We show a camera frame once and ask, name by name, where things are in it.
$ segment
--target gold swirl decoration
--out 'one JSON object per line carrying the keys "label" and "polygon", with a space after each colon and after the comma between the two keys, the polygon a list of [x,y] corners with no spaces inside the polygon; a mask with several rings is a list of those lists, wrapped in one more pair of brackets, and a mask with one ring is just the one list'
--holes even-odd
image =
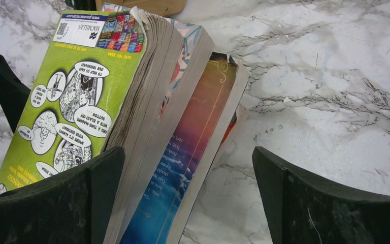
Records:
{"label": "gold swirl decoration", "polygon": [[220,65],[218,61],[212,61],[212,60],[209,60],[209,63],[216,64],[217,70],[223,75],[223,78],[221,78],[219,80],[219,82],[220,83],[224,83],[226,81],[225,72],[228,70],[228,67],[229,67],[228,63],[227,62],[223,62]]}

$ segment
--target marble countertop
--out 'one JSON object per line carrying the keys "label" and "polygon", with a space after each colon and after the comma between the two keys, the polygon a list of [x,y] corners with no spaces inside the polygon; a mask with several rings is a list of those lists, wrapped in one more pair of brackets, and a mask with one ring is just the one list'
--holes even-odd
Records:
{"label": "marble countertop", "polygon": [[[63,0],[0,0],[0,54],[32,87]],[[251,114],[206,179],[181,242],[271,243],[251,154],[263,146],[336,182],[390,195],[390,1],[188,1],[218,52],[251,72]],[[0,165],[12,133],[0,110]]]}

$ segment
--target stack of books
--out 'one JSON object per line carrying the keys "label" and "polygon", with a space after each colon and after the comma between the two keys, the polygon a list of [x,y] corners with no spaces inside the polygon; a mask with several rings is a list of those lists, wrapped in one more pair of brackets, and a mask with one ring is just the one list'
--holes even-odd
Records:
{"label": "stack of books", "polygon": [[248,73],[202,26],[137,7],[66,11],[0,169],[0,194],[120,146],[104,243],[178,243],[247,117]]}

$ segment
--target white label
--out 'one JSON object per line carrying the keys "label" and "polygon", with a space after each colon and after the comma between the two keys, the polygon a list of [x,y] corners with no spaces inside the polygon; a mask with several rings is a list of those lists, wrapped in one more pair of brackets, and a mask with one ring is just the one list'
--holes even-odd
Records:
{"label": "white label", "polygon": [[95,47],[107,18],[103,15],[63,14],[53,41]]}

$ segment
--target wooden object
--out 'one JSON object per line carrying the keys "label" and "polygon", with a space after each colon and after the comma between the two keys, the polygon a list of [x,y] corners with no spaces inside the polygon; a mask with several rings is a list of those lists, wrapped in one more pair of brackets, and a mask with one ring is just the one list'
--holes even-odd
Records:
{"label": "wooden object", "polygon": [[186,0],[96,0],[96,9],[101,10],[102,4],[112,3],[132,8],[137,6],[150,13],[169,16],[183,10]]}

